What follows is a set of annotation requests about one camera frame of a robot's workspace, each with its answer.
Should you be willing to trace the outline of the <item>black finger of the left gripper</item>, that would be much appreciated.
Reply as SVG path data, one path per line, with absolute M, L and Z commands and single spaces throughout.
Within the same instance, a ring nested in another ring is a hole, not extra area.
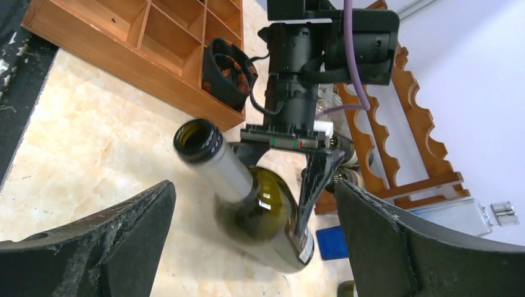
M 264 142 L 229 142 L 232 150 L 230 160 L 237 167 L 254 167 L 261 157 L 270 149 L 269 144 Z
M 319 195 L 331 181 L 345 153 L 339 149 L 328 148 L 301 148 L 298 151 L 306 156 L 306 171 L 302 177 L 297 225 L 294 231 L 294 235 L 301 237 Z

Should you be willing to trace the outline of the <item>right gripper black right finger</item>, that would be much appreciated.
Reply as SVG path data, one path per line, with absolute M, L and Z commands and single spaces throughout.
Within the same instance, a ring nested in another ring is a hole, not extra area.
M 359 296 L 523 296 L 524 247 L 419 218 L 348 182 L 335 191 Z

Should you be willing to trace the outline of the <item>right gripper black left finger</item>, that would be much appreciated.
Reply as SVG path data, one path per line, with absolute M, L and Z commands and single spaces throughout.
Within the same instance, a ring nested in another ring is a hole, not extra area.
M 2 296 L 149 296 L 176 203 L 164 180 L 21 241 L 1 243 Z

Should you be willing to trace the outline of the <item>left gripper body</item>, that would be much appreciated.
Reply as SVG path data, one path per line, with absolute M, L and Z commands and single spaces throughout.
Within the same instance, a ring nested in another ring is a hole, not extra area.
M 247 124 L 240 130 L 240 142 L 264 142 L 270 150 L 298 152 L 300 149 L 332 149 L 334 126 L 326 121 L 312 121 L 306 126 Z

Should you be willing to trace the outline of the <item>dark bottle brown label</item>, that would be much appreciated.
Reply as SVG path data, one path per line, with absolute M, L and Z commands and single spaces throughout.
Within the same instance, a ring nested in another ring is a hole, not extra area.
M 244 165 L 206 119 L 184 123 L 173 147 L 214 190 L 216 224 L 239 251 L 282 273 L 299 272 L 310 263 L 313 236 L 307 229 L 296 232 L 298 204 L 278 174 Z

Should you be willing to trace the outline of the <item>green wine bottle white label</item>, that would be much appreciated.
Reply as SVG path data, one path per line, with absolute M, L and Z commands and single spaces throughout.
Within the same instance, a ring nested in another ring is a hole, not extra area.
M 331 137 L 331 148 L 344 152 L 341 166 L 346 168 L 358 167 L 358 157 L 354 148 L 354 143 L 346 136 L 334 132 Z

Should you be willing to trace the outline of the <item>green wine bottle dark label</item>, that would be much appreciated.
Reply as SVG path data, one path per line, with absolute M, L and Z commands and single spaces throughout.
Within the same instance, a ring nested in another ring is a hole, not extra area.
M 360 188 L 365 187 L 365 183 L 363 180 L 363 176 L 359 170 L 356 168 L 346 168 L 346 167 L 338 167 L 338 169 L 334 172 L 332 177 L 330 178 L 330 181 L 324 188 L 327 192 L 333 194 L 336 186 L 341 181 L 348 181 Z

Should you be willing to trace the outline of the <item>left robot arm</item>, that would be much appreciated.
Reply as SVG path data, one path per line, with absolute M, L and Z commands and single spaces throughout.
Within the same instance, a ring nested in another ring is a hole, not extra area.
M 322 84 L 352 84 L 358 109 L 368 110 L 365 84 L 388 84 L 393 69 L 400 18 L 394 11 L 343 10 L 329 1 L 269 1 L 271 25 L 258 35 L 266 42 L 269 80 L 262 124 L 249 124 L 232 144 L 248 165 L 270 149 L 306 156 L 300 200 L 285 229 L 293 243 L 306 242 L 306 226 L 320 193 L 330 182 L 345 152 L 314 128 Z

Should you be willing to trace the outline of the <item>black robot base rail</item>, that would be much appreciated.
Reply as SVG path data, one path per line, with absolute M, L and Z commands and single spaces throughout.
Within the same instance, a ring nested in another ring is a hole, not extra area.
M 1 182 L 45 85 L 58 47 L 22 27 L 29 1 L 1 1 Z

